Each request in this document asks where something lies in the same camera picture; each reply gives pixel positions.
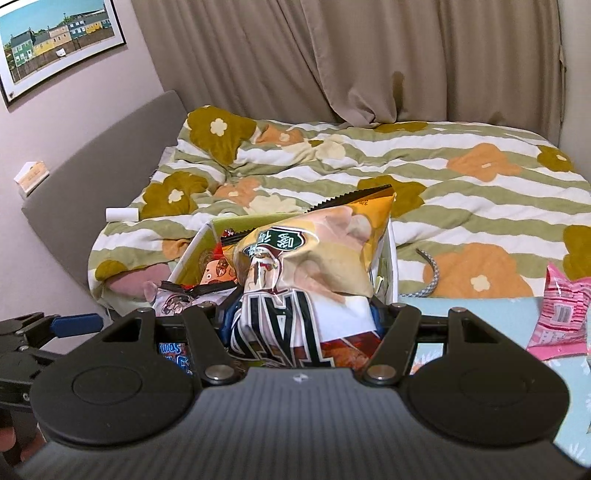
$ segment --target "white logo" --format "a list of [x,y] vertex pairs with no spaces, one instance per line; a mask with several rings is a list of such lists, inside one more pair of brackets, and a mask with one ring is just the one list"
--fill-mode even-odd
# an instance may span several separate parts
[[298,382],[299,384],[308,381],[309,379],[310,377],[308,377],[306,374],[294,375],[294,382]]

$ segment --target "striped bedding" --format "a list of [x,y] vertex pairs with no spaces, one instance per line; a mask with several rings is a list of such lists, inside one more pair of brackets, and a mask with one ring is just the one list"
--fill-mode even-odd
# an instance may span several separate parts
[[[248,120],[252,135],[228,160],[219,143],[239,129],[226,114],[205,130],[190,114],[174,154],[131,205],[140,221],[101,232],[89,258],[97,300],[113,305],[105,281],[114,275],[174,266],[180,253],[171,253],[171,242],[190,240],[212,217],[303,212],[385,183],[396,191],[401,293],[431,280],[417,248],[439,264],[437,297],[540,296],[549,262],[572,279],[591,275],[591,188],[539,135],[457,122],[339,129]],[[211,131],[213,143],[202,144],[198,129]]]

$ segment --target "framed picture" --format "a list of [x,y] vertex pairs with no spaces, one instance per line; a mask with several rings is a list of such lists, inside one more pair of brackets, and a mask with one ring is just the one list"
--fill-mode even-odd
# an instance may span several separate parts
[[7,105],[72,65],[125,44],[112,0],[0,0],[0,41]]

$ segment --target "green house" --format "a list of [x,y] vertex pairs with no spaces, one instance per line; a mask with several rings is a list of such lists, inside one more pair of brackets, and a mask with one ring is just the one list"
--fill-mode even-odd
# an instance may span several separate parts
[[23,65],[34,57],[34,41],[35,35],[30,30],[27,30],[26,32],[23,32],[20,35],[10,39],[12,56],[14,57],[14,63],[17,65],[17,67],[20,67],[20,65]]

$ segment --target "blue sky in painting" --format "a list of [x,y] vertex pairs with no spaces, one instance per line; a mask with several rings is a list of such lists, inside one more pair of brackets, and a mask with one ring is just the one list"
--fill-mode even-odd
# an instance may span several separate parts
[[103,0],[37,0],[0,17],[2,42],[6,43],[10,35],[16,37],[29,27],[33,31],[48,25],[55,27],[64,19],[64,13],[69,16],[102,8]]

